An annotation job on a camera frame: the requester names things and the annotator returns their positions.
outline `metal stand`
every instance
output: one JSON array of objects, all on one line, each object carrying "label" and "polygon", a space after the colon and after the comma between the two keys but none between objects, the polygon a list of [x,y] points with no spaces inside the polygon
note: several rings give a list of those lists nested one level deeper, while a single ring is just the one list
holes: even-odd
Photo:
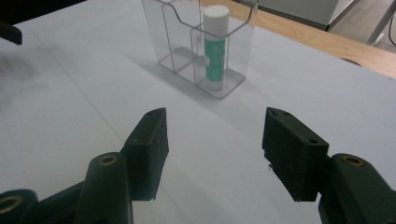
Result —
[{"label": "metal stand", "polygon": [[381,35],[381,32],[384,30],[385,26],[389,23],[390,19],[393,17],[393,15],[396,12],[396,0],[392,2],[392,4],[389,6],[387,12],[384,14],[382,17],[381,21],[379,24],[375,27],[374,31],[366,41],[368,45],[374,45],[377,43],[378,37]]}]

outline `clear plastic container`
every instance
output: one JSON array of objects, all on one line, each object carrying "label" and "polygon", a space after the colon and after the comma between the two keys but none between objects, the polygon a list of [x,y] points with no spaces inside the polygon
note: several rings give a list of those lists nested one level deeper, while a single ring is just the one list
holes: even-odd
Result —
[{"label": "clear plastic container", "polygon": [[258,0],[142,3],[160,65],[216,98],[246,79]]}]

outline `green label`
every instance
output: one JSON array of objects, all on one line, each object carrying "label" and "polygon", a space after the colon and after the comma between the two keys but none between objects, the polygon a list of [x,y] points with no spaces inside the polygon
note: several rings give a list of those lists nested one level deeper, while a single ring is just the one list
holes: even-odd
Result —
[{"label": "green label", "polygon": [[225,40],[205,40],[206,78],[222,81],[224,73]]}]

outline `wooden surface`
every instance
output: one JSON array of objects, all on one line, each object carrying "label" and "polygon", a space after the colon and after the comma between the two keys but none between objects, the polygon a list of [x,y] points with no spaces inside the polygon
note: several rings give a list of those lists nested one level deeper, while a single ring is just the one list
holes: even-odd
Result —
[{"label": "wooden surface", "polygon": [[[246,7],[230,0],[201,0],[204,6],[221,3],[230,8],[232,16],[246,17]],[[379,74],[396,78],[396,54],[377,49],[339,35],[258,11],[256,25],[283,35],[304,45],[319,49],[335,57],[350,60]]]}]

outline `black object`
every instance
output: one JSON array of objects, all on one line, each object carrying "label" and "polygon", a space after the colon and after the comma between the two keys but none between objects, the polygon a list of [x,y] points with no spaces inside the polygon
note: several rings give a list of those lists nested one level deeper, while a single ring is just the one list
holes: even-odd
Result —
[{"label": "black object", "polygon": [[0,21],[16,24],[85,0],[0,0]]},{"label": "black object", "polygon": [[22,44],[22,32],[15,26],[0,21],[0,38],[6,39],[16,45]]},{"label": "black object", "polygon": [[396,223],[396,193],[368,162],[327,156],[329,145],[292,114],[267,108],[262,148],[275,174],[296,202],[321,194],[326,224]]},{"label": "black object", "polygon": [[130,201],[155,198],[168,151],[166,109],[152,110],[120,153],[91,161],[84,182],[41,202],[28,189],[0,194],[0,223],[133,223]]}]

